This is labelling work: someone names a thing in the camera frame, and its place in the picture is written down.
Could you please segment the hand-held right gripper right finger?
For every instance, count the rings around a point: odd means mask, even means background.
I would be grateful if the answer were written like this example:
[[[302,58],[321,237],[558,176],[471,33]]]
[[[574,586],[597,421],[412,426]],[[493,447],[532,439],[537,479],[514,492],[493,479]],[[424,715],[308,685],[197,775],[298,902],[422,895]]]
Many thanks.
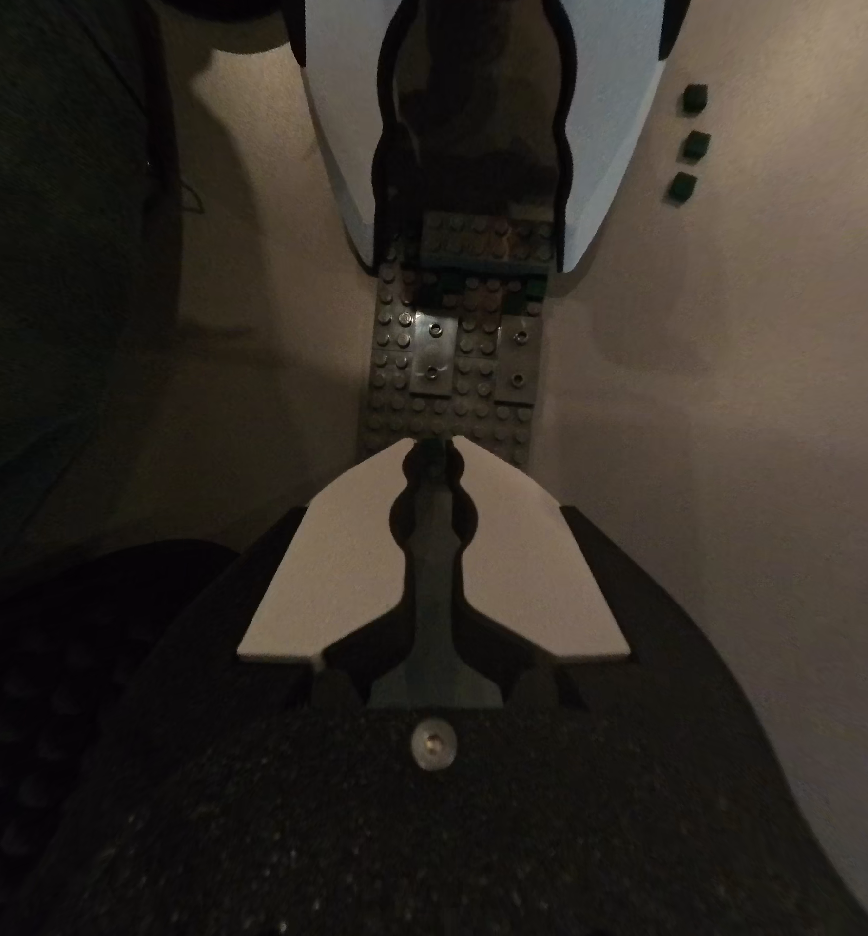
[[[557,662],[627,659],[627,639],[557,500],[470,439],[452,442],[460,492],[475,510],[460,560],[472,610]]]

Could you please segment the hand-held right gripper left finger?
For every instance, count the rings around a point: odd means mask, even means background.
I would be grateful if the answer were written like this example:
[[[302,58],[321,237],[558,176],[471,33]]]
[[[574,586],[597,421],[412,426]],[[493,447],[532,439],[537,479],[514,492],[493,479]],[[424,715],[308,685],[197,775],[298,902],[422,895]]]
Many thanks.
[[[242,661],[322,665],[343,639],[395,610],[405,554],[391,514],[414,446],[397,441],[311,499],[238,645]]]

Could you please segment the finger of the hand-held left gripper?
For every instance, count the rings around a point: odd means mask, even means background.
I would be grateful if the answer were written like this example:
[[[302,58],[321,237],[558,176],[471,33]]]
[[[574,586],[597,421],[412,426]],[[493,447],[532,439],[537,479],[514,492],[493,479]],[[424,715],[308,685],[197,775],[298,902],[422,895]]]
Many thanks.
[[[412,224],[420,178],[401,119],[397,65],[417,1],[290,4],[290,45],[349,244],[375,272]]]
[[[573,272],[624,180],[688,1],[545,1],[560,58],[552,123],[557,270]]]

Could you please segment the small grey studded brick plate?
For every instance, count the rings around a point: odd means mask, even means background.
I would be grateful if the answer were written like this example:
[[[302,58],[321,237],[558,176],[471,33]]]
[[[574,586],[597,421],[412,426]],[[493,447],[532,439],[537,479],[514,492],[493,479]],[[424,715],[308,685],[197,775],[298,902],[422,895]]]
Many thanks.
[[[557,263],[551,222],[529,216],[424,213],[420,264],[428,269],[544,275]]]

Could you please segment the grey studded brick baseplate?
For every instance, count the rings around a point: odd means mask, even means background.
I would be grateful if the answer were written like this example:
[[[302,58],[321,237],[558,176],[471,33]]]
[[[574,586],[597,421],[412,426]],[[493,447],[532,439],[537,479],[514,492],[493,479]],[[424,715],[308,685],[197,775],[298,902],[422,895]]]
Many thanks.
[[[404,438],[444,442],[463,436],[525,471],[531,461],[538,397],[535,406],[495,401],[501,326],[510,316],[543,321],[547,285],[545,275],[426,269],[394,246],[378,278],[367,389],[359,417],[361,459]],[[451,310],[459,317],[449,399],[408,392],[418,309]]]

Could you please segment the pale grey desk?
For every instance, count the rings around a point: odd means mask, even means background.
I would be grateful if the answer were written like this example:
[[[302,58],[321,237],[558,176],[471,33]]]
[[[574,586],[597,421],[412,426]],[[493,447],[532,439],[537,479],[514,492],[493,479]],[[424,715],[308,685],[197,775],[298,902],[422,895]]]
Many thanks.
[[[278,18],[159,18],[204,209],[139,470],[160,535],[240,547],[347,460],[369,282]],[[868,908],[868,2],[694,2],[554,295],[535,476],[708,632]]]

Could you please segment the black bumpy mat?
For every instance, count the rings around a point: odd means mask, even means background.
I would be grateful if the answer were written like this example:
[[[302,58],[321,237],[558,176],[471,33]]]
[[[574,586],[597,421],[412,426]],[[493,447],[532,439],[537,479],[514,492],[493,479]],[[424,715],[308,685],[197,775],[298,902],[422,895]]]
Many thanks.
[[[0,918],[135,673],[237,556],[214,542],[167,540],[0,591]]]

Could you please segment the person's dark clothing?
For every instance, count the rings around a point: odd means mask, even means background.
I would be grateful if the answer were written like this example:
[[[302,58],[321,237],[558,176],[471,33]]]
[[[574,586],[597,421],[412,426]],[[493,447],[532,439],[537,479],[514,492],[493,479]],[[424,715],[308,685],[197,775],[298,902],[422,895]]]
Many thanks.
[[[98,430],[149,203],[147,2],[0,2],[0,556]]]

